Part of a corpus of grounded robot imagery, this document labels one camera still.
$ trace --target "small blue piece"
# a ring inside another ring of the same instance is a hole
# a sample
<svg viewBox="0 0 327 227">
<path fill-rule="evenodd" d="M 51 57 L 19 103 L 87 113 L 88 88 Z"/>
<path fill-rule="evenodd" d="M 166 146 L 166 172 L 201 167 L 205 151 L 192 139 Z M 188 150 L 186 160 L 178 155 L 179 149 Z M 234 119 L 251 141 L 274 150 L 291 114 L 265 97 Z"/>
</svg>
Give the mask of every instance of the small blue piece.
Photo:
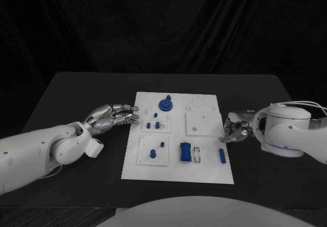
<svg viewBox="0 0 327 227">
<path fill-rule="evenodd" d="M 156 150 L 152 150 L 152 152 L 150 152 L 150 157 L 152 157 L 152 158 L 156 158 L 156 156 L 157 156 L 157 155 L 156 155 Z"/>
<path fill-rule="evenodd" d="M 224 153 L 224 149 L 219 149 L 219 154 L 221 154 L 221 159 L 222 159 L 222 163 L 227 163 L 227 159 L 225 159 L 225 153 Z"/>
<path fill-rule="evenodd" d="M 163 111 L 170 111 L 172 108 L 173 108 L 173 103 L 172 103 L 170 99 L 172 99 L 172 97 L 167 96 L 167 98 L 165 100 L 162 100 L 160 103 L 159 103 L 159 108 Z"/>
<path fill-rule="evenodd" d="M 191 143 L 180 143 L 180 161 L 191 162 Z"/>
</svg>

